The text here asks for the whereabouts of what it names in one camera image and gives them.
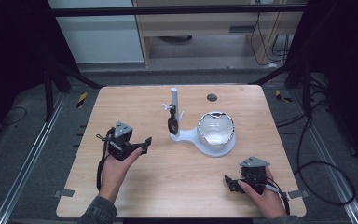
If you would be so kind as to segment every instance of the metal bracket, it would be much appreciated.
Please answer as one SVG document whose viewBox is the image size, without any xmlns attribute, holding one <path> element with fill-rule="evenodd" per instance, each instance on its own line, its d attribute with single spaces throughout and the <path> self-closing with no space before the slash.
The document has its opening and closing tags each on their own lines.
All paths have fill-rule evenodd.
<svg viewBox="0 0 358 224">
<path fill-rule="evenodd" d="M 290 192 L 287 192 L 289 194 L 289 197 L 291 199 L 294 199 L 294 198 L 307 198 L 309 197 L 310 195 L 308 194 L 308 192 L 306 190 L 293 190 L 293 191 L 290 191 Z"/>
<path fill-rule="evenodd" d="M 54 198 L 61 198 L 61 196 L 65 197 L 73 197 L 75 194 L 75 191 L 72 189 L 63 189 L 63 190 L 56 190 L 53 193 Z"/>
<path fill-rule="evenodd" d="M 124 135 L 132 130 L 132 127 L 128 126 L 125 123 L 122 123 L 120 121 L 116 121 L 116 128 L 115 128 L 115 138 L 120 137 L 121 135 Z"/>
<path fill-rule="evenodd" d="M 244 167 L 260 167 L 260 166 L 269 166 L 270 163 L 268 161 L 260 160 L 254 156 L 249 157 L 248 159 L 240 162 L 240 166 Z"/>
</svg>

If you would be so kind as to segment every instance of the small black object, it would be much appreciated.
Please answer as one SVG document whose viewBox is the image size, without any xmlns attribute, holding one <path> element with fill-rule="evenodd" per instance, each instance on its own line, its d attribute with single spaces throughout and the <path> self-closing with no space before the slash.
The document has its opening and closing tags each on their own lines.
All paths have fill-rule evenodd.
<svg viewBox="0 0 358 224">
<path fill-rule="evenodd" d="M 179 131 L 179 124 L 175 118 L 176 106 L 170 105 L 170 107 L 171 107 L 170 109 L 171 116 L 168 118 L 168 130 L 170 131 L 171 134 L 177 134 Z"/>
</svg>

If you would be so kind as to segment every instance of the black strap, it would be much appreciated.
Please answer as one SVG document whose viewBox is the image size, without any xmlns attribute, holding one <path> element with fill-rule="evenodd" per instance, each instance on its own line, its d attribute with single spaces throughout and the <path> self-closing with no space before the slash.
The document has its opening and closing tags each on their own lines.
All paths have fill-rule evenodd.
<svg viewBox="0 0 358 224">
<path fill-rule="evenodd" d="M 100 162 L 98 163 L 98 169 L 97 169 L 97 189 L 98 191 L 100 191 L 101 189 L 101 173 L 103 172 L 103 165 L 104 165 L 104 161 L 106 160 L 106 158 L 109 155 L 106 155 L 106 148 L 107 148 L 107 144 L 108 144 L 108 140 L 109 140 L 109 134 L 111 134 L 113 131 L 114 131 L 115 128 L 111 128 L 109 131 L 107 131 L 106 133 L 106 137 L 104 139 L 102 139 L 104 141 L 103 143 L 103 156 L 101 157 L 101 160 Z"/>
</svg>

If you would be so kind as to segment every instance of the white stand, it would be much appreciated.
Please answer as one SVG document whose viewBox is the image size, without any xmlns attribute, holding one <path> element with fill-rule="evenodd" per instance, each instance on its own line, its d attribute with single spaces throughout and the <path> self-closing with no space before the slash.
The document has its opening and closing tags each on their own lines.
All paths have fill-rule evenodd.
<svg viewBox="0 0 358 224">
<path fill-rule="evenodd" d="M 199 134 L 197 131 L 197 126 L 191 130 L 181 130 L 180 129 L 180 120 L 182 116 L 179 118 L 179 103 L 177 98 L 177 89 L 171 88 L 171 97 L 172 97 L 172 104 L 176 107 L 175 118 L 178 120 L 178 133 L 177 134 L 170 134 L 171 139 L 173 142 L 188 142 L 192 143 L 202 154 L 210 157 L 223 157 L 228 154 L 234 148 L 236 137 L 235 134 L 232 136 L 231 140 L 228 141 L 226 144 L 222 146 L 211 146 L 205 145 L 203 142 L 200 141 Z"/>
</svg>

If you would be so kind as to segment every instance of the cabinet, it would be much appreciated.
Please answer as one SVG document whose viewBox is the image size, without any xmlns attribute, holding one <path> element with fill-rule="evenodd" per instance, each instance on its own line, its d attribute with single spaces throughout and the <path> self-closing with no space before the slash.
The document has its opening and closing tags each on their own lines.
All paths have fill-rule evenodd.
<svg viewBox="0 0 358 224">
<path fill-rule="evenodd" d="M 135 7 L 249 5 L 251 0 L 132 0 Z M 273 0 L 273 4 L 304 3 L 305 0 Z M 205 13 L 136 16 L 145 65 L 148 65 L 154 36 L 177 35 L 247 35 L 253 34 L 252 48 L 258 62 L 264 63 L 266 52 L 276 35 L 293 35 L 302 12 Z"/>
</svg>

